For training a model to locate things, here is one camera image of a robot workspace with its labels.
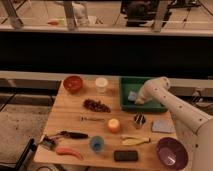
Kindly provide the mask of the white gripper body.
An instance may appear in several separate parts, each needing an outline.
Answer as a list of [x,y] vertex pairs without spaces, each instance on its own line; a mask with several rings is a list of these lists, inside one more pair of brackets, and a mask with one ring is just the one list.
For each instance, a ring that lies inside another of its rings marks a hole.
[[150,97],[149,93],[146,90],[141,90],[138,92],[135,103],[138,105],[143,105],[150,99],[151,99],[151,97]]

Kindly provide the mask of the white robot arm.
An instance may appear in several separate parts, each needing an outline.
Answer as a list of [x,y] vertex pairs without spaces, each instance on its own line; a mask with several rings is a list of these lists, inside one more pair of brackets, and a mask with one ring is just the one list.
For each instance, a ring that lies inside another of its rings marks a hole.
[[139,89],[137,100],[155,99],[197,135],[191,171],[213,171],[213,117],[169,92],[167,77],[147,80]]

